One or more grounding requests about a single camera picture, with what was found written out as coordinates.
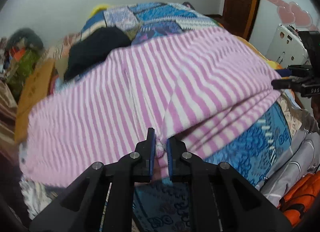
metal screw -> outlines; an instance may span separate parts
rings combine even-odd
[[[222,169],[224,169],[224,170],[227,170],[227,169],[230,168],[230,164],[227,163],[227,162],[222,162],[222,163],[220,163],[220,167],[221,167]]]
[[[98,170],[102,167],[102,163],[100,162],[95,162],[92,164],[92,168],[94,168],[95,170]]]
[[[137,152],[132,152],[132,153],[130,153],[130,157],[131,157],[132,159],[137,159],[137,158],[139,158],[139,156],[140,156],[140,154],[137,153]]]
[[[184,152],[184,153],[182,154],[182,157],[185,158],[185,159],[190,159],[190,158],[192,157],[192,154],[189,153],[189,152]]]

wooden door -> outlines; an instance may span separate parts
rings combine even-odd
[[[223,26],[232,34],[249,40],[260,0],[225,0]]]

